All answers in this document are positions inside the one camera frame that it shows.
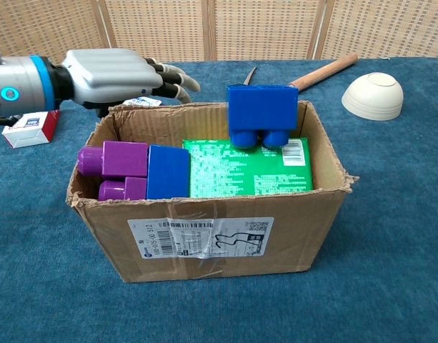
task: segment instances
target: background wall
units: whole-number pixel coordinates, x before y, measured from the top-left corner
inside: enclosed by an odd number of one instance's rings
[[[438,57],[438,0],[0,0],[0,51],[161,61]]]

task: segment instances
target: toy building block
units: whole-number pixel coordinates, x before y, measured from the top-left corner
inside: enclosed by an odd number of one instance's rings
[[[87,177],[147,177],[146,143],[105,141],[102,148],[84,146],[79,152],[79,172]]]
[[[147,199],[189,196],[190,153],[170,146],[149,147]]]
[[[126,177],[125,181],[106,180],[99,187],[98,200],[141,200],[146,198],[147,179]]]
[[[280,148],[297,126],[298,90],[289,86],[227,87],[228,125],[232,144],[247,149],[257,144]]]

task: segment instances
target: blue tablecloth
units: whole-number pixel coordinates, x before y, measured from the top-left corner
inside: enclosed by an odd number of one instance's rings
[[[225,101],[253,66],[253,84],[286,84],[326,63],[178,65],[201,82],[194,101]],[[397,119],[343,109],[371,71],[402,85]],[[10,149],[0,128],[0,342],[438,342],[438,59],[361,60],[300,99],[361,179],[298,274],[125,284],[64,203],[94,112],[64,103],[41,146]]]

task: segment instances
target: blue ring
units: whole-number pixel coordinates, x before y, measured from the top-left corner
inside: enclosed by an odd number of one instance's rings
[[[41,78],[42,89],[44,91],[44,111],[52,111],[55,109],[55,97],[49,72],[41,57],[32,55],[30,59],[33,61],[36,69],[38,69],[39,77]]]
[[[8,91],[12,91],[12,92],[14,93],[14,96],[13,96],[12,98],[9,98],[9,97],[7,96],[7,92],[8,92]],[[1,98],[3,98],[3,99],[6,100],[6,101],[16,101],[16,100],[19,98],[20,93],[19,93],[19,91],[16,90],[14,87],[4,87],[4,88],[1,90],[0,95],[1,95]]]

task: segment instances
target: wooden handle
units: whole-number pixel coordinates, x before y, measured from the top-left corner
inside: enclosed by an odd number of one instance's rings
[[[359,59],[358,55],[353,53],[336,61],[323,66],[322,68],[318,68],[309,74],[306,74],[295,81],[289,83],[290,86],[298,88],[298,91],[302,91],[303,89],[315,84],[323,79],[326,79],[328,76],[331,76],[338,71],[354,64]]]

